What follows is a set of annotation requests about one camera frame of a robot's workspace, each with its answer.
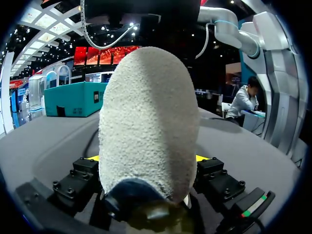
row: person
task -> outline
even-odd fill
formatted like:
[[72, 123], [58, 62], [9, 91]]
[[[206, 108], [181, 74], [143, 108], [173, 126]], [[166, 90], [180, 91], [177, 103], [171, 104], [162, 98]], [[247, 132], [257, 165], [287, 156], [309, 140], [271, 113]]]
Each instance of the person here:
[[241, 114], [243, 110], [256, 110], [258, 108], [257, 93], [260, 84], [256, 77], [250, 77], [248, 84], [243, 85], [237, 92], [231, 107], [225, 118], [239, 126], [243, 126], [244, 115]]

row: desk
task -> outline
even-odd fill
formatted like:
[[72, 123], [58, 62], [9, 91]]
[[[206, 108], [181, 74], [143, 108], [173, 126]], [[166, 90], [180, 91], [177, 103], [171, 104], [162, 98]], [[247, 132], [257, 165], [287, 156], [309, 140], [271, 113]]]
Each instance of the desk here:
[[248, 111], [241, 111], [241, 114], [245, 115], [243, 128], [256, 134], [257, 136], [261, 136], [263, 132], [265, 116], [252, 114]]

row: foam texture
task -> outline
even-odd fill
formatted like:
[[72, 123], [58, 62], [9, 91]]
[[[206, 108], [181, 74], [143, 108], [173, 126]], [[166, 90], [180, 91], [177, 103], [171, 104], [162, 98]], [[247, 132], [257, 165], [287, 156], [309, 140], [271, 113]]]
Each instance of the foam texture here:
[[164, 198], [181, 202], [196, 176], [199, 112], [184, 64], [143, 47], [117, 66], [99, 121], [99, 175], [105, 192], [140, 178]]

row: teal box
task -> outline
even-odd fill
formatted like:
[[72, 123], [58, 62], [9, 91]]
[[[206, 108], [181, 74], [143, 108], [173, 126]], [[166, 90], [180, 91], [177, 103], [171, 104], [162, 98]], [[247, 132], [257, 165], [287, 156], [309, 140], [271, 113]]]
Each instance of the teal box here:
[[87, 117], [101, 109], [107, 84], [80, 82], [44, 90], [47, 116]]

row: blue sign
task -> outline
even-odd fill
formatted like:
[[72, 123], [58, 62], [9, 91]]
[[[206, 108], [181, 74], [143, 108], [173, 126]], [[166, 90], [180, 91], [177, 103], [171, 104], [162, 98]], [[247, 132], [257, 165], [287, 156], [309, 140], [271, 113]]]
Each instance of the blue sign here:
[[26, 93], [26, 89], [18, 89], [18, 96], [22, 96]]

